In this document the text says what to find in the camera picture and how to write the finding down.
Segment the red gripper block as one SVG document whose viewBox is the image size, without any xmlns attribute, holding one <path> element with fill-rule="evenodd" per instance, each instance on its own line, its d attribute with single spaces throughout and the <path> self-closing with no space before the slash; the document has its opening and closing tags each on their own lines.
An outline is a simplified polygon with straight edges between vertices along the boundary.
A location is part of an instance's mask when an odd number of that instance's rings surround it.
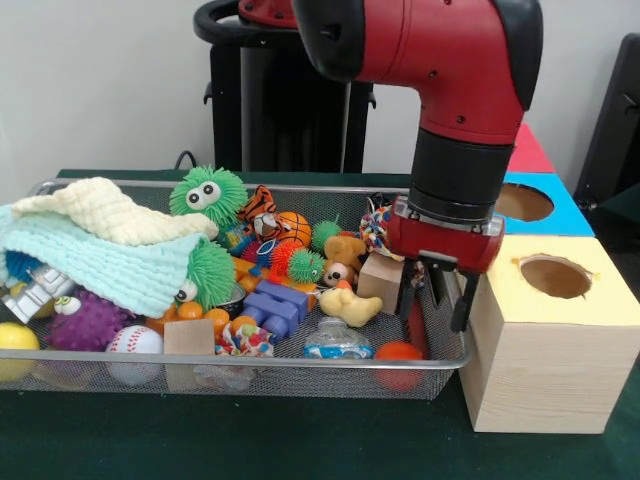
<svg viewBox="0 0 640 480">
<path fill-rule="evenodd" d="M 505 219 L 499 215 L 475 225 L 438 221 L 413 210 L 407 196 L 397 196 L 391 208 L 387 235 L 389 249 L 410 258 L 405 261 L 405 315 L 410 314 L 416 291 L 425 284 L 425 265 L 417 259 L 444 263 L 457 269 L 455 273 L 466 280 L 450 323 L 453 332 L 465 332 L 480 280 L 477 273 L 485 273 L 493 264 L 505 227 Z"/>
</svg>

